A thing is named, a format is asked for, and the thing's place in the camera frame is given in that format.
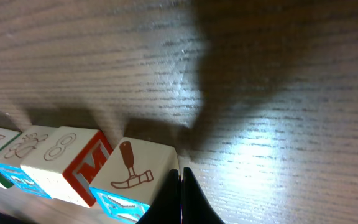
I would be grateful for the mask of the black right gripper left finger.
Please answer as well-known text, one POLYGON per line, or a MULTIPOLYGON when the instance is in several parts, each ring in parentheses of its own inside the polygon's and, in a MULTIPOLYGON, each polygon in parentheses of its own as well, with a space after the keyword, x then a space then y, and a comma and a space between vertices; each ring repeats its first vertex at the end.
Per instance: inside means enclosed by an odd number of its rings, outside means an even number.
POLYGON ((180 224, 180 184, 179 172, 170 170, 155 200, 137 224, 180 224))

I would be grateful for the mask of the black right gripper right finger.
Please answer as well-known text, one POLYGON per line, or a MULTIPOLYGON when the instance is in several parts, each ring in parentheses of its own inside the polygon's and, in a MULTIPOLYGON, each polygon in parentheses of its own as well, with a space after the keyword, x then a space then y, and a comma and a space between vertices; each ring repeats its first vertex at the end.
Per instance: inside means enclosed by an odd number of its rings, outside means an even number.
POLYGON ((209 204, 189 167, 183 169, 181 209, 182 224, 224 224, 209 204))

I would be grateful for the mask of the wooden block blue X top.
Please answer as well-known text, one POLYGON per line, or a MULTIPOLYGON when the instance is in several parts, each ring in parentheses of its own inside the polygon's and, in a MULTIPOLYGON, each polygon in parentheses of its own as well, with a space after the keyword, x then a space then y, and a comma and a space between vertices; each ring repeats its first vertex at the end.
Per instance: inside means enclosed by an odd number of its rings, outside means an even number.
POLYGON ((179 169, 174 147, 124 137, 89 189, 108 217, 136 223, 150 208, 172 169, 179 169))

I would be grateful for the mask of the wooden block number 8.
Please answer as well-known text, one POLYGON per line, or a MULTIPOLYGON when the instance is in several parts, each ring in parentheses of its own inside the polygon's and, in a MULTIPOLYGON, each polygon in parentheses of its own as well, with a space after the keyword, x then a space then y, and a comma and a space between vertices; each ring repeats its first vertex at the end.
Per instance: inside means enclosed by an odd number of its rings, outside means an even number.
POLYGON ((90 183, 112 152, 102 131, 61 126, 20 167, 51 198, 90 208, 90 183))

